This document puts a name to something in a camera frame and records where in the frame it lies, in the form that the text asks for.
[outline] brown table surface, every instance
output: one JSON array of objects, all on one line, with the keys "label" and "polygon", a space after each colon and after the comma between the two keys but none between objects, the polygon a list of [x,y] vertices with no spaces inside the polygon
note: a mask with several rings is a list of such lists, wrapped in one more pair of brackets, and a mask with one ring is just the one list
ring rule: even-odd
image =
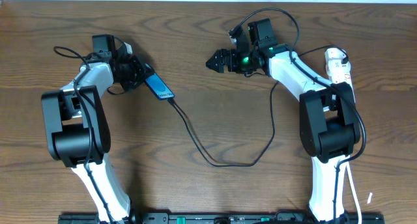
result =
[{"label": "brown table surface", "polygon": [[[0,8],[0,223],[56,223],[63,212],[95,212],[81,180],[51,158],[40,96],[78,73],[79,60],[52,51],[93,50],[91,36],[117,35],[144,56],[176,94],[199,140],[218,161],[252,161],[270,139],[274,80],[217,74],[205,62],[232,48],[227,31],[250,12],[281,7],[301,29],[297,51],[326,44],[345,49],[367,147],[352,162],[361,208],[386,223],[417,222],[417,7],[313,3],[161,3],[5,1]],[[265,12],[280,42],[295,27]],[[304,57],[321,75],[323,51]],[[136,206],[172,212],[275,212],[305,209],[311,159],[298,129],[298,102],[283,86],[273,94],[276,136],[251,168],[213,168],[180,117],[141,86],[105,94],[111,161]],[[343,203],[355,212],[345,179]],[[367,204],[369,193],[372,200]]]}]

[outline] wooden table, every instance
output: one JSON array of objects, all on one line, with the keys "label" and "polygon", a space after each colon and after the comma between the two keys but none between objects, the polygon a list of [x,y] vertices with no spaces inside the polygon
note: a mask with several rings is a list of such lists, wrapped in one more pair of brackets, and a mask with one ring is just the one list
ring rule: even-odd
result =
[{"label": "wooden table", "polygon": [[[232,48],[227,31],[250,12],[280,7],[298,21],[299,52],[337,44],[352,64],[357,108],[367,130],[352,163],[362,210],[386,223],[417,221],[417,7],[302,3],[157,3],[5,1],[0,8],[0,223],[56,223],[62,212],[95,212],[81,180],[51,158],[40,96],[78,73],[91,36],[117,35],[146,58],[176,94],[199,140],[223,162],[252,161],[272,130],[268,97],[274,80],[217,74],[205,62]],[[265,12],[280,42],[295,28]],[[325,75],[323,51],[304,57]],[[102,98],[111,131],[111,161],[136,206],[172,212],[275,212],[305,209],[311,159],[298,129],[298,102],[281,85],[273,94],[276,136],[252,168],[213,168],[198,153],[167,103],[146,86]],[[372,200],[367,204],[369,193]],[[347,179],[343,203],[355,212]]]}]

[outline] white cord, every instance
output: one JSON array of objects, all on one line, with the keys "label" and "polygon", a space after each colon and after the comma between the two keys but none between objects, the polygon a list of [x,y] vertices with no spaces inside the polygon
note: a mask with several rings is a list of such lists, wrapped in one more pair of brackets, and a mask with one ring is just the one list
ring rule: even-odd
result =
[{"label": "white cord", "polygon": [[358,212],[358,224],[362,224],[362,213],[361,213],[360,207],[359,207],[358,196],[356,195],[356,190],[354,189],[351,166],[350,166],[349,162],[347,162],[346,169],[347,169],[347,176],[349,177],[349,184],[351,185],[351,189],[352,189],[354,205],[356,206],[356,211]]}]

